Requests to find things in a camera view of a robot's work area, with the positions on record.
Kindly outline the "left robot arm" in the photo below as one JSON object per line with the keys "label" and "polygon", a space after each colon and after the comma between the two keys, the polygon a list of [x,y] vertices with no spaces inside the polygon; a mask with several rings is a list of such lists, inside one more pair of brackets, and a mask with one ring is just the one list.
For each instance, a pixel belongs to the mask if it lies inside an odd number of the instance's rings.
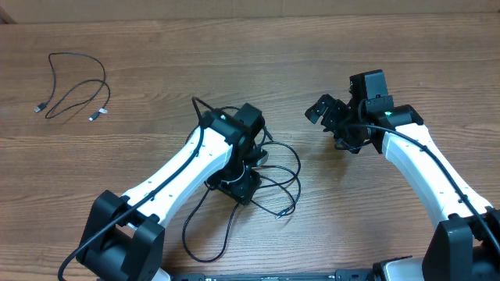
{"label": "left robot arm", "polygon": [[255,166],[262,112],[244,104],[230,116],[220,108],[201,114],[190,139],[146,181],[118,196],[94,201],[76,260],[101,280],[169,280],[162,268],[165,229],[184,202],[207,183],[239,205],[261,184]]}

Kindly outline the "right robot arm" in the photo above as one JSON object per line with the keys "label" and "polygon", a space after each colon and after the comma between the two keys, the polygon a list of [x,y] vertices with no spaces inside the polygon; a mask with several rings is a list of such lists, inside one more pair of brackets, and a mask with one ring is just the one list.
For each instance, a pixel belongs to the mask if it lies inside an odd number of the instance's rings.
{"label": "right robot arm", "polygon": [[379,261],[357,280],[497,280],[499,210],[456,172],[411,105],[397,106],[380,69],[350,76],[348,103],[323,94],[305,111],[339,151],[371,144],[405,177],[434,227],[422,258]]}

